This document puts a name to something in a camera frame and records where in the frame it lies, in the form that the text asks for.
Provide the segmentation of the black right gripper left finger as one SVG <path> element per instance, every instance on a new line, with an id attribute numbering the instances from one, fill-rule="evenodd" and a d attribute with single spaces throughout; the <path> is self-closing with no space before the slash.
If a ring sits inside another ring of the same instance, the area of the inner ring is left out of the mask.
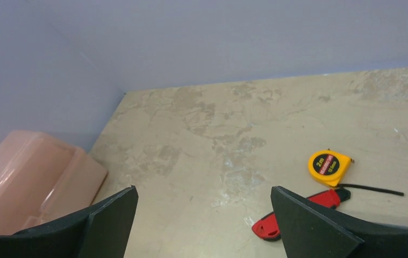
<path id="1" fill-rule="evenodd" d="M 138 198 L 131 186 L 48 223 L 0 235 L 0 257 L 124 257 Z"/>

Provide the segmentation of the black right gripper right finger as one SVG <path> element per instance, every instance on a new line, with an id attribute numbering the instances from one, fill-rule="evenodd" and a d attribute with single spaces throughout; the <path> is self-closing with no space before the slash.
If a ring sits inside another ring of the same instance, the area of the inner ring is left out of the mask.
<path id="1" fill-rule="evenodd" d="M 355 218 L 281 186 L 270 198 L 287 257 L 408 257 L 408 227 Z"/>

